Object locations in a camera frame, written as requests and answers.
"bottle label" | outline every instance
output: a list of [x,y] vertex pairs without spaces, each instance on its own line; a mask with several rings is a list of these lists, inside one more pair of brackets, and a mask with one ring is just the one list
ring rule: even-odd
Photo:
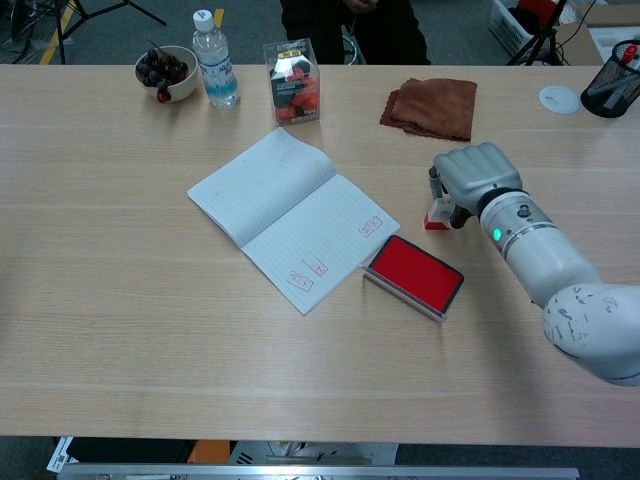
[[215,65],[207,65],[201,62],[200,69],[204,76],[207,94],[210,96],[227,97],[238,89],[238,81],[233,74],[233,66],[228,55]]

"person's hand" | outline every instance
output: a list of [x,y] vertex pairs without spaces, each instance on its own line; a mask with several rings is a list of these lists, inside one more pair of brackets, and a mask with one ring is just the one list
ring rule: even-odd
[[378,0],[342,0],[342,3],[355,15],[360,15],[375,10]]

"pen holder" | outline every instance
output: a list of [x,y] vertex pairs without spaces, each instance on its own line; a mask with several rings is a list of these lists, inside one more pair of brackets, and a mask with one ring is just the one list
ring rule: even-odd
[[640,40],[625,40],[613,47],[607,63],[586,88],[580,100],[594,115],[624,115],[640,94]]

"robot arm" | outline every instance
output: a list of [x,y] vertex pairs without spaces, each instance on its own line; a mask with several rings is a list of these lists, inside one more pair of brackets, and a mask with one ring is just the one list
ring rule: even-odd
[[[544,309],[547,339],[594,375],[640,385],[640,287],[603,284],[597,269],[522,190],[493,144],[454,150],[429,171],[447,225],[478,216],[531,300]],[[450,200],[443,197],[448,192]]]

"sticker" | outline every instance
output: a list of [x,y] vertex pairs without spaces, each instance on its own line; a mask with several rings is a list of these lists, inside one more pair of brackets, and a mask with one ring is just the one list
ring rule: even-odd
[[311,290],[311,287],[313,287],[313,280],[309,280],[307,277],[303,277],[299,273],[293,271],[289,274],[287,282],[294,287],[298,287],[300,290],[304,290],[305,292],[308,292]]
[[51,455],[51,459],[47,464],[47,470],[53,473],[60,473],[65,463],[75,463],[73,459],[67,455],[67,448],[71,445],[72,440],[73,437],[60,437],[58,446],[53,451],[53,455]]
[[306,257],[304,257],[302,259],[302,263],[313,270],[313,273],[315,273],[319,277],[327,273],[327,270],[329,270],[324,263],[322,263],[313,255],[307,255]]
[[371,217],[363,226],[360,227],[360,233],[364,237],[368,237],[382,225],[382,220],[378,217]]

